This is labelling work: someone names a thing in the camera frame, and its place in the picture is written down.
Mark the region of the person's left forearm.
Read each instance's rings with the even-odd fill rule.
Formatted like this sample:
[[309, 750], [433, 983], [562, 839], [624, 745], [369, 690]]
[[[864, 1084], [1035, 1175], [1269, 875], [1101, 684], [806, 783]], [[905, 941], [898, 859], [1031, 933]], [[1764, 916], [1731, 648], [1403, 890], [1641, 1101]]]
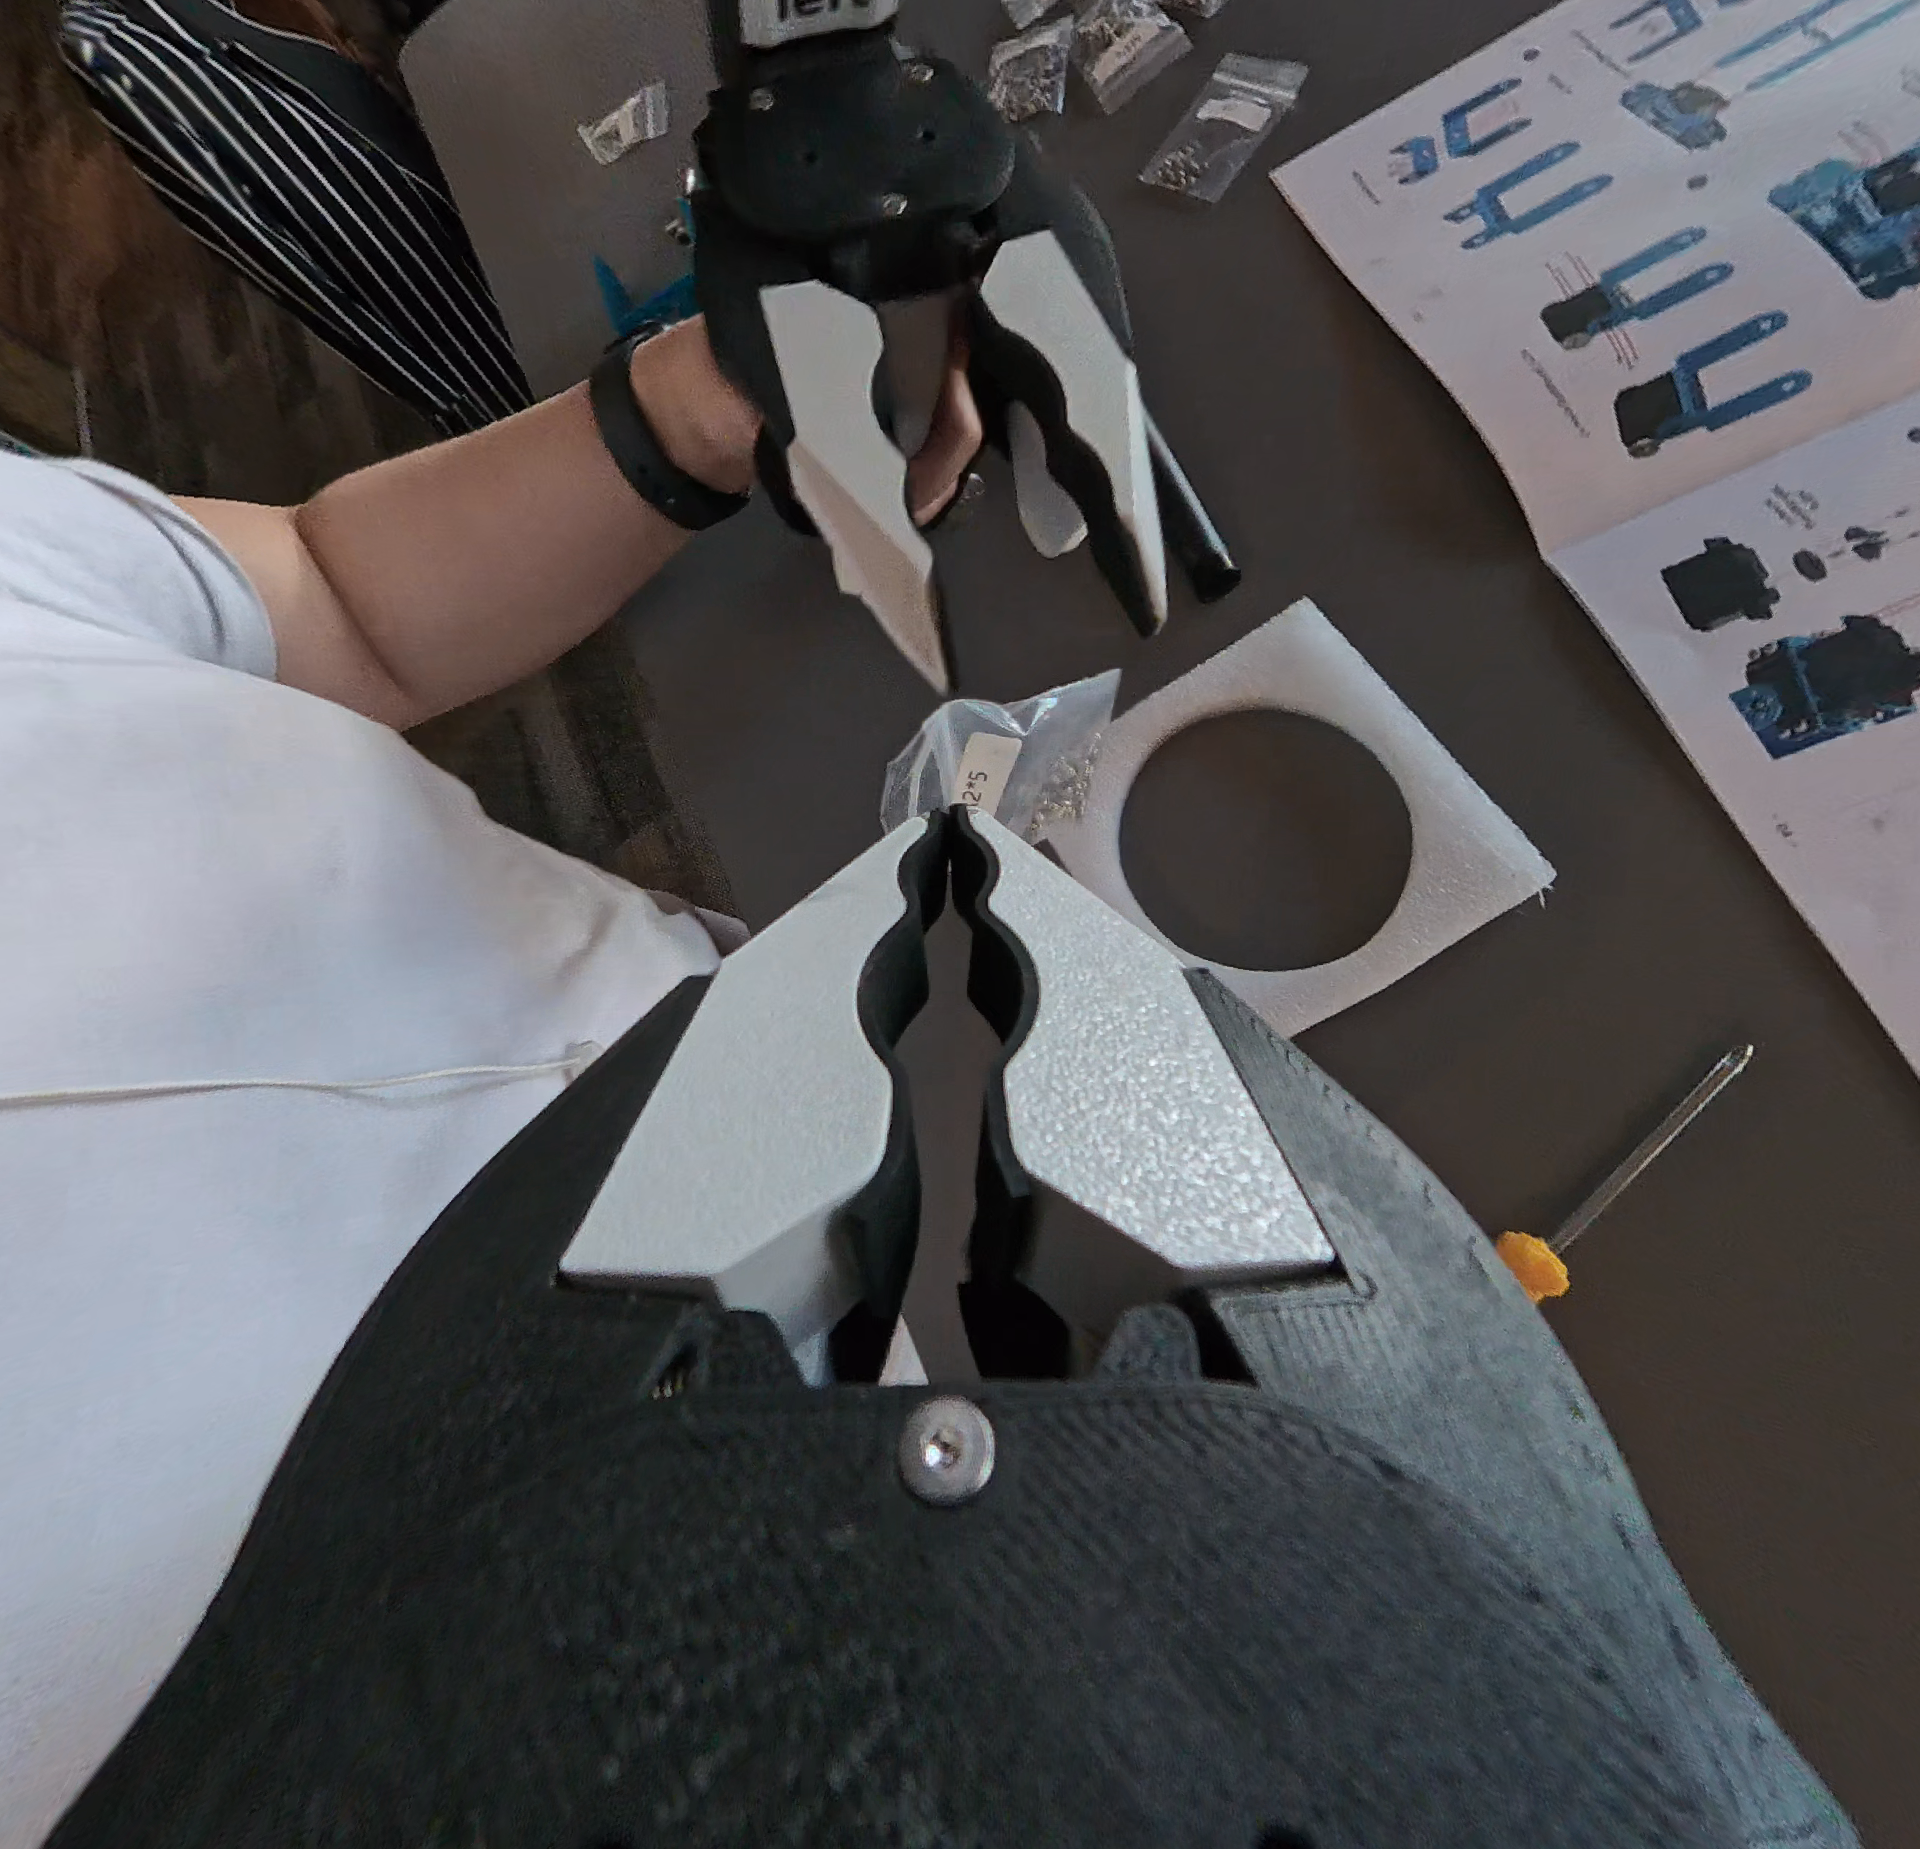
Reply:
[[262, 602], [277, 682], [394, 732], [539, 674], [692, 537], [612, 463], [585, 384], [298, 507], [175, 507]]

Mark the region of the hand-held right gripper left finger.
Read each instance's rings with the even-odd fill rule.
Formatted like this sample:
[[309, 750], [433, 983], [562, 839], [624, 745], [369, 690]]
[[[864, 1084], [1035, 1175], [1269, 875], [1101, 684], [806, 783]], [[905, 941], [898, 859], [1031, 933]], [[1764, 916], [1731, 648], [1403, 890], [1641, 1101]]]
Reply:
[[713, 973], [560, 1273], [769, 1317], [808, 1384], [886, 1352], [921, 1228], [897, 1047], [927, 997], [945, 814], [884, 834]]

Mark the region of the small clear zip bag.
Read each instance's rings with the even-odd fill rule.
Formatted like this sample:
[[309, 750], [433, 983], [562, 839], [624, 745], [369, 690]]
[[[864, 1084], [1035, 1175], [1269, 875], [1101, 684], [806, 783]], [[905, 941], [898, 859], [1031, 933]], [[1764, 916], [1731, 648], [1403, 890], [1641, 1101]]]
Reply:
[[933, 710], [884, 778], [879, 827], [941, 808], [973, 808], [1037, 846], [1091, 801], [1118, 669], [1020, 702], [949, 700]]

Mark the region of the dark desk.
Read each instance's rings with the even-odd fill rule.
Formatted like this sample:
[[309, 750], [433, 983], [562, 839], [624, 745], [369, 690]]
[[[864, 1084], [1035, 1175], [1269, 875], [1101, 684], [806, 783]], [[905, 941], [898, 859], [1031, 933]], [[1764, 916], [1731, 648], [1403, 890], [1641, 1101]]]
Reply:
[[[1446, 393], [1264, 180], [1560, 0], [1240, 0], [1198, 68], [1044, 125], [1116, 233], [1147, 400], [1242, 569], [1139, 638], [1085, 555], [1027, 555], [995, 463], [941, 547], [962, 695], [1105, 667], [1135, 707], [1309, 597], [1554, 866], [1305, 1050], [1496, 1235], [1553, 1233], [1737, 1043], [1755, 1063], [1571, 1255], [1543, 1305], [1675, 1567], [1865, 1845], [1915, 1845], [1915, 1080], [1539, 561]], [[1300, 111], [1217, 208], [1136, 182], [1217, 50]], [[635, 877], [724, 872], [770, 922], [877, 834], [933, 707], [811, 543], [756, 513], [626, 619], [680, 827]], [[1258, 967], [1357, 941], [1406, 859], [1385, 779], [1259, 715], [1179, 737], [1125, 821], [1176, 937]]]

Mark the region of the yellow screwdriver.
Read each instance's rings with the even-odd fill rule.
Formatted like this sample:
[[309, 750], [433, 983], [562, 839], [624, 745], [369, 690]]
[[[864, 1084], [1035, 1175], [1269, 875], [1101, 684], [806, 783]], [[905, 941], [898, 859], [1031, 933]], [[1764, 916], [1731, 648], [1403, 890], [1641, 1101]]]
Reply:
[[1496, 1252], [1515, 1275], [1533, 1305], [1569, 1294], [1571, 1268], [1565, 1255], [1573, 1244], [1607, 1216], [1620, 1195], [1750, 1068], [1755, 1052], [1755, 1043], [1724, 1050], [1551, 1235], [1507, 1230], [1496, 1239]]

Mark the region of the black wristband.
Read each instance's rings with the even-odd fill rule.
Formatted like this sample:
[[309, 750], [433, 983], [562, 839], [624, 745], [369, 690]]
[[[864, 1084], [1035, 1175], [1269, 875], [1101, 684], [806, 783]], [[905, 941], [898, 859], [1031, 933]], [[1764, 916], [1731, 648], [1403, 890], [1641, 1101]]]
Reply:
[[696, 481], [660, 444], [632, 387], [632, 356], [666, 332], [646, 324], [615, 339], [589, 377], [592, 422], [624, 482], [657, 515], [684, 533], [704, 533], [748, 508], [748, 494], [723, 494]]

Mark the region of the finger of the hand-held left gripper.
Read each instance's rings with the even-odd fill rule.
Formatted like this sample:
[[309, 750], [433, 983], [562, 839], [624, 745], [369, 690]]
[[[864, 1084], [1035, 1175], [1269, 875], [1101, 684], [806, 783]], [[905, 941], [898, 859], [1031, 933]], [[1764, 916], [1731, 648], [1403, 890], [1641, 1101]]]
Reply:
[[792, 430], [787, 481], [834, 583], [926, 684], [948, 691], [933, 551], [905, 476], [949, 372], [952, 292], [872, 307], [802, 280], [764, 288], [760, 309]]
[[1089, 547], [1135, 629], [1159, 634], [1166, 530], [1136, 366], [1054, 233], [998, 246], [972, 352], [1002, 405], [1027, 539], [1046, 559]]

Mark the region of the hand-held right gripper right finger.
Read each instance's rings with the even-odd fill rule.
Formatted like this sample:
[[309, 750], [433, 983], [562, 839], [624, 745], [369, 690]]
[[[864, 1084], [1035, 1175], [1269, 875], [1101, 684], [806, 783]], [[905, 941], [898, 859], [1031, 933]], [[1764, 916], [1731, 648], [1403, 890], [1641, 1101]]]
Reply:
[[998, 1043], [961, 1286], [983, 1378], [1073, 1378], [1139, 1307], [1340, 1273], [1195, 973], [985, 814], [961, 912]]

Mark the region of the blue metal bracket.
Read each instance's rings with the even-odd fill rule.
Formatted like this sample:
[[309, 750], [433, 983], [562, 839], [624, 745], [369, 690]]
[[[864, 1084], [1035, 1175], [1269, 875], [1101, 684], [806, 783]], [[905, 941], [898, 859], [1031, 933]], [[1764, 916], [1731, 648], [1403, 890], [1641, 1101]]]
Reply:
[[592, 278], [611, 319], [611, 349], [624, 341], [654, 339], [668, 329], [699, 318], [699, 288], [692, 264], [687, 264], [679, 278], [646, 298], [635, 298], [621, 275], [601, 255], [592, 257]]

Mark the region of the black electric screwdriver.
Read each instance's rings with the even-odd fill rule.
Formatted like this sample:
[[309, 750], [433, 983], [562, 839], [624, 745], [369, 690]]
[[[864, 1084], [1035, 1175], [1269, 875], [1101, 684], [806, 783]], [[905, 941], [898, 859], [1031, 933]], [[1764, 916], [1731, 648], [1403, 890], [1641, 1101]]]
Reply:
[[1146, 453], [1166, 563], [1187, 577], [1198, 603], [1223, 603], [1240, 586], [1240, 569], [1152, 411], [1146, 411]]

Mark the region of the striped black white cloth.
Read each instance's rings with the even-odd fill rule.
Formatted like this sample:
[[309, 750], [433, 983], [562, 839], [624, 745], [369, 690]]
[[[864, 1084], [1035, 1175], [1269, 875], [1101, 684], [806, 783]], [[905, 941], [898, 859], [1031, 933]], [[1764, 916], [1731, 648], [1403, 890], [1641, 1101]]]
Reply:
[[56, 0], [99, 123], [207, 251], [444, 436], [534, 389], [438, 160], [318, 38], [225, 0]]

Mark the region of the plastic bag of small screws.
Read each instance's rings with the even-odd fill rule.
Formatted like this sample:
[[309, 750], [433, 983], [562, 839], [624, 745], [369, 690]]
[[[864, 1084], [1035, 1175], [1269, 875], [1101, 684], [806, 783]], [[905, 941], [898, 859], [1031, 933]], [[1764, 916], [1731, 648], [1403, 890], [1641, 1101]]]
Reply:
[[1074, 22], [1061, 15], [998, 43], [987, 61], [987, 95], [1011, 125], [1063, 113]]

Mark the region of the white instruction booklet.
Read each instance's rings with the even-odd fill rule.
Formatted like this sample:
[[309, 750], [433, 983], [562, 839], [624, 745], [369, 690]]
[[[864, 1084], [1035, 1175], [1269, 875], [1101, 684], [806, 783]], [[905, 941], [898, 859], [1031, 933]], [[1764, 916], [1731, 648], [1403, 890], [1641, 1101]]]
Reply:
[[1918, 0], [1565, 0], [1270, 180], [1910, 1065]]

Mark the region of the person's left hand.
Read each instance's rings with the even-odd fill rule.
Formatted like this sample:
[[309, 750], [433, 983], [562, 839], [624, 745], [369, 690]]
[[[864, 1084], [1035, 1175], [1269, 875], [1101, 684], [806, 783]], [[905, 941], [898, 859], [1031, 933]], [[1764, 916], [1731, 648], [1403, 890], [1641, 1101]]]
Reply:
[[[970, 360], [962, 312], [952, 309], [948, 374], [926, 440], [905, 471], [908, 507], [922, 530], [955, 502], [985, 443]], [[631, 362], [631, 387], [680, 471], [713, 494], [746, 496], [756, 489], [760, 416], [720, 372], [700, 318], [642, 346]]]

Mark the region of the white foam piece with hole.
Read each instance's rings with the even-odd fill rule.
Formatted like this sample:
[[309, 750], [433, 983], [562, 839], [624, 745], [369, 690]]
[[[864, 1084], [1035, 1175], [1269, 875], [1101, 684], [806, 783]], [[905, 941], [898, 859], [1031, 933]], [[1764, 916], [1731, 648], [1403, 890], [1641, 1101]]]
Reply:
[[1333, 620], [1302, 598], [1112, 719], [1082, 816], [1044, 834], [1071, 877], [1159, 945], [1170, 941], [1146, 916], [1120, 863], [1123, 810], [1163, 745], [1244, 711], [1305, 715], [1359, 743], [1392, 778], [1409, 816], [1406, 890], [1357, 951], [1321, 967], [1262, 973], [1171, 948], [1183, 967], [1211, 973], [1286, 1040], [1378, 996], [1554, 880], [1519, 826]]

